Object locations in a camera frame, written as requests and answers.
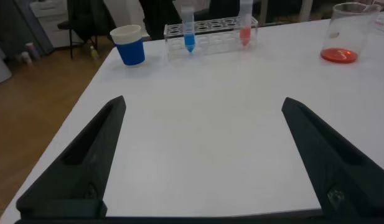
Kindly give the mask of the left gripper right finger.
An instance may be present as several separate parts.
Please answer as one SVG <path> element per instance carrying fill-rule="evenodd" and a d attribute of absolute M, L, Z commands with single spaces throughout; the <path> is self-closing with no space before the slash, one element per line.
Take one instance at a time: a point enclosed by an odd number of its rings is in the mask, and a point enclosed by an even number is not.
<path fill-rule="evenodd" d="M 384 217 L 384 170 L 303 103 L 281 111 L 328 217 Z"/>

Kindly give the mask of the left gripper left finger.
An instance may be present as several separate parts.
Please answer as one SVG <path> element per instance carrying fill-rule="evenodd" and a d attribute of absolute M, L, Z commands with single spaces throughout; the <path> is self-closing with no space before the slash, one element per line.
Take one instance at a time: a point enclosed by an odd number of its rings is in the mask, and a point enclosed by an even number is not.
<path fill-rule="evenodd" d="M 122 96 L 102 107 L 63 152 L 22 194 L 22 218 L 101 218 L 126 103 Z"/>

